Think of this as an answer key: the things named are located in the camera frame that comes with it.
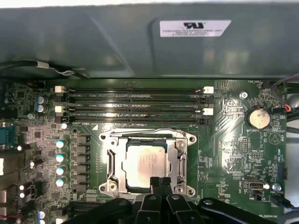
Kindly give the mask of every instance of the cpu socket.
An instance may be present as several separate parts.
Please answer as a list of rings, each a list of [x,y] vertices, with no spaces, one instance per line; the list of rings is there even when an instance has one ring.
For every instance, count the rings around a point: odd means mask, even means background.
[[[195,135],[172,129],[117,128],[99,135],[107,150],[107,182],[99,191],[135,199],[148,193],[150,178],[170,177],[174,193],[195,195],[187,181],[187,147]]]

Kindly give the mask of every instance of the wire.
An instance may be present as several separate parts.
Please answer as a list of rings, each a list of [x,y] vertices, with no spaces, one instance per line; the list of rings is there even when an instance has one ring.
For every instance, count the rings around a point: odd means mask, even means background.
[[[286,127],[286,132],[294,133],[294,134],[299,134],[299,129],[295,128],[295,127]]]
[[[295,74],[295,75],[292,75],[292,76],[288,76],[288,77],[284,77],[280,80],[278,80],[272,87],[271,87],[271,94],[272,96],[282,105],[285,106],[285,109],[287,112],[291,112],[292,111],[292,108],[278,95],[277,93],[277,87],[284,83],[284,82],[287,82],[287,81],[290,81],[290,80],[293,80],[293,79],[296,79],[296,78],[299,78],[299,73]]]
[[[285,104],[285,111],[286,112],[291,112],[292,108],[288,104]]]
[[[24,60],[24,61],[9,61],[9,62],[0,63],[0,70],[17,68],[17,67],[37,67],[42,69],[53,69],[55,72],[63,76],[75,76],[80,79],[89,79],[89,77],[77,71],[74,71],[72,68],[46,63],[46,62]]]

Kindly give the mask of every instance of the electrolytic capacitor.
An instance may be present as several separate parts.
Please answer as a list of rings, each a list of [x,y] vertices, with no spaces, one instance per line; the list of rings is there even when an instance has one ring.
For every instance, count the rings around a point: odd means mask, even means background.
[[[58,167],[58,168],[56,169],[56,174],[57,174],[57,175],[63,175],[63,174],[66,173],[66,172],[67,172],[67,166],[66,166],[66,165],[63,165],[63,166]]]
[[[46,98],[46,97],[38,97],[36,99],[36,101],[37,101],[38,104],[47,104],[48,103],[48,98]]]
[[[42,210],[40,210],[37,213],[37,218],[38,219],[44,219],[45,217],[47,217],[49,214],[49,209],[48,208],[43,208]]]
[[[31,149],[31,145],[30,144],[19,145],[17,147],[18,151],[24,151],[24,150],[28,150],[28,149]]]
[[[19,189],[20,190],[26,190],[28,189],[30,186],[32,185],[32,182],[31,181],[28,181],[26,183],[23,183],[19,186]]]
[[[62,147],[65,147],[67,145],[67,140],[66,139],[61,139],[61,140],[58,140],[56,142],[56,147],[57,148],[62,148]]]
[[[40,158],[40,159],[37,159],[37,160],[34,160],[34,161],[31,161],[30,162],[30,167],[34,168],[38,165],[41,165],[43,163],[43,159]]]
[[[67,160],[67,154],[66,153],[60,153],[56,156],[56,161],[57,162],[63,162]]]
[[[61,178],[59,178],[58,180],[56,180],[56,186],[57,187],[62,187],[67,183],[68,179],[66,176],[62,176]]]
[[[39,104],[36,108],[36,111],[39,113],[46,113],[48,111],[48,107],[45,105]]]
[[[67,129],[67,124],[66,124],[66,123],[62,123],[62,124],[60,125],[60,128],[61,128],[62,130]]]
[[[24,198],[30,194],[31,194],[31,188],[27,188],[26,190],[24,190],[20,193],[20,198]]]

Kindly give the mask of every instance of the black cable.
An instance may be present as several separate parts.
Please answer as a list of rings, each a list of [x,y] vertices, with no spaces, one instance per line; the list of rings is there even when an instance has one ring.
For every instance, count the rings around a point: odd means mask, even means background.
[[[278,95],[278,93],[276,92],[276,88],[284,83],[284,82],[287,82],[287,81],[290,81],[290,80],[293,80],[293,79],[296,79],[296,78],[299,78],[299,73],[295,74],[295,75],[292,75],[292,76],[288,76],[288,77],[285,77],[285,78],[282,78],[280,80],[278,80],[272,87],[271,87],[271,94],[272,96],[282,105],[285,105],[286,102]]]
[[[24,60],[24,61],[9,61],[9,62],[0,63],[0,70],[17,68],[17,67],[37,67],[42,69],[53,69],[55,72],[63,76],[75,76],[80,79],[89,79],[88,77],[82,75],[81,73],[74,71],[72,68],[46,63],[46,62]]]
[[[295,218],[298,218],[299,217],[299,211],[290,211],[290,212],[287,212],[281,216],[278,216],[277,217],[277,221],[279,224],[285,224],[285,222],[287,220],[290,220],[290,219],[295,219]]]
[[[299,134],[299,129],[295,127],[286,127],[286,132]]]

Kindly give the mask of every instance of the motherboard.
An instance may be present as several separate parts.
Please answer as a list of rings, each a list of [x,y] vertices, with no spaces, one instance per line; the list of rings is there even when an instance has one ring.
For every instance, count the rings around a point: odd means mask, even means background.
[[[287,170],[273,83],[2,82],[0,217],[60,224],[116,197],[133,202],[151,176],[167,176],[194,203],[212,197],[275,219]]]

